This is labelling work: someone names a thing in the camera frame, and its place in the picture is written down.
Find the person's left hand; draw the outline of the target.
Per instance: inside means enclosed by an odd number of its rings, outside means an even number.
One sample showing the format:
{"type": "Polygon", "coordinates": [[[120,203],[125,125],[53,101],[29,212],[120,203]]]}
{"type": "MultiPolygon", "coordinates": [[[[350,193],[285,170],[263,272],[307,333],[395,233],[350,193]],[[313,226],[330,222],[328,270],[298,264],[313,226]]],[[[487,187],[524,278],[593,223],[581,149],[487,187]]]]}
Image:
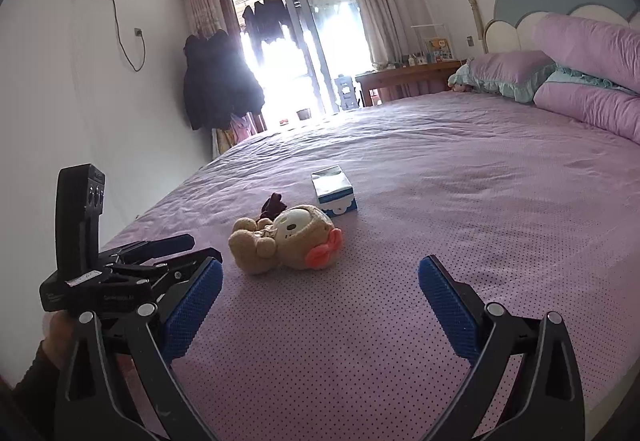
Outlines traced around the person's left hand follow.
{"type": "Polygon", "coordinates": [[[62,369],[68,351],[70,351],[75,325],[76,320],[66,311],[44,314],[41,348],[57,369],[62,369]]]}

